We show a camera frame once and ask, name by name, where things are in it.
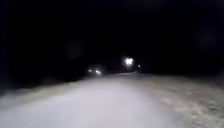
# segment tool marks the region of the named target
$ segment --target paved road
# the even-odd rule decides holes
[[[49,91],[50,96],[0,109],[0,128],[193,127],[134,81],[101,79],[72,86],[67,91]]]

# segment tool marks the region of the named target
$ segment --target light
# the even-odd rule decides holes
[[[126,66],[130,67],[133,65],[134,60],[132,58],[125,58],[124,62],[126,64]]]
[[[88,72],[92,72],[92,70],[91,70],[91,69],[89,69],[89,70],[88,70]]]
[[[102,75],[102,72],[100,70],[96,70],[97,75]]]

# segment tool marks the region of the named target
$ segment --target dark sky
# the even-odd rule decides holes
[[[135,57],[145,72],[209,74],[223,66],[224,3],[218,0],[5,0],[4,5],[2,55],[16,79],[80,76],[91,63],[118,70],[123,55]]]

